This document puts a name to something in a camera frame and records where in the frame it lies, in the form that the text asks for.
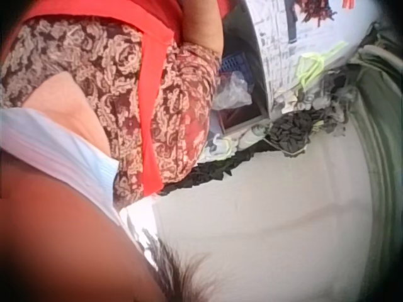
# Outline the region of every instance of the skin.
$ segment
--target skin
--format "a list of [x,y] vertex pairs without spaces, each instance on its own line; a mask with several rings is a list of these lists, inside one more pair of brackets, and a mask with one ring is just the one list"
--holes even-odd
[[183,1],[183,40],[222,55],[224,34],[217,0]]
[[[184,0],[183,37],[222,54],[217,0]],[[165,301],[144,256],[82,194],[4,152],[0,180],[0,243],[40,301]]]

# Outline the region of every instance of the yellow-green string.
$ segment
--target yellow-green string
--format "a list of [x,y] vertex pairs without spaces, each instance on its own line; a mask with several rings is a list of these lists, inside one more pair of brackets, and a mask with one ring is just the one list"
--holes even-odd
[[[317,52],[309,52],[300,56],[296,75],[304,91],[306,91],[307,86],[323,72],[326,60],[336,55],[346,45],[346,42],[341,41],[327,53],[320,54]],[[313,62],[310,67],[305,66],[305,62],[308,60]]]

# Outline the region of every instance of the plastic bag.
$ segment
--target plastic bag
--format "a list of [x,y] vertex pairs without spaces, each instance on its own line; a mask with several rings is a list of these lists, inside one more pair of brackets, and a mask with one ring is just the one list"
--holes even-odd
[[233,109],[252,104],[252,96],[247,91],[247,82],[242,72],[223,73],[220,85],[213,99],[214,110]]

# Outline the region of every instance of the light blue fabric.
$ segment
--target light blue fabric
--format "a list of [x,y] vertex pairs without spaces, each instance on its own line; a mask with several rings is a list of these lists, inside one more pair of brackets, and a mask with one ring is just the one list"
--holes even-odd
[[120,225],[113,207],[118,161],[34,109],[0,111],[0,147],[65,182]]

